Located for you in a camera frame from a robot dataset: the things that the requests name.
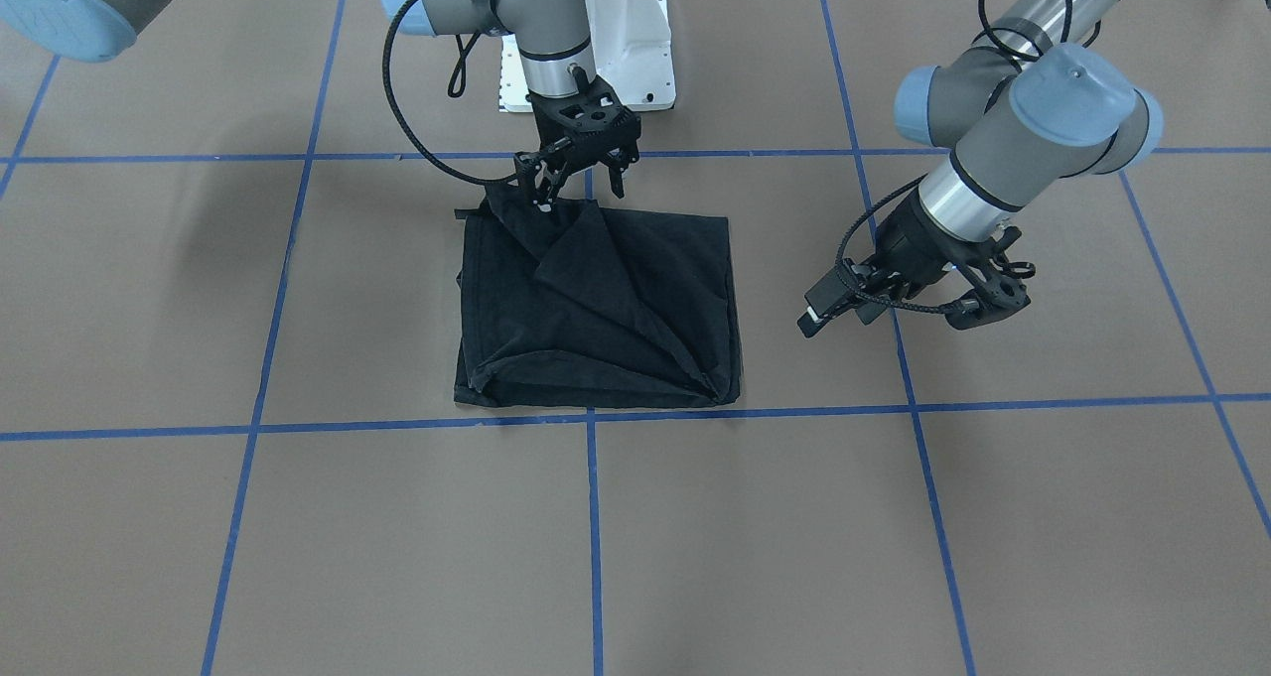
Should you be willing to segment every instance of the black cloth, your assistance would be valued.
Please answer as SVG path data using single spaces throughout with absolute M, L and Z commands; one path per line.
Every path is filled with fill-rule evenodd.
M 728 221 L 550 213 L 508 184 L 459 211 L 463 344 L 455 402 L 699 408 L 737 400 L 741 341 Z

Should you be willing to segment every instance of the white plastic bracket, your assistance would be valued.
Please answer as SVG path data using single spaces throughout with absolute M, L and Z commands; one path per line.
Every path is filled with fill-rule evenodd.
M 675 105 L 671 24 L 666 0 L 587 0 L 596 71 L 632 111 Z M 503 37 L 498 107 L 529 112 L 525 70 L 516 37 Z

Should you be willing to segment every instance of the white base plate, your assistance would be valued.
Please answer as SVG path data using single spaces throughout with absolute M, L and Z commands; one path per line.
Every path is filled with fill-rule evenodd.
M 666 15 L 666 0 L 657 0 Z M 619 100 L 632 111 L 667 111 L 675 105 L 675 70 L 671 66 L 671 43 L 628 48 L 619 60 L 596 61 L 600 78 L 609 80 Z M 503 37 L 502 71 L 498 85 L 498 109 L 502 112 L 531 112 L 525 70 L 516 37 Z

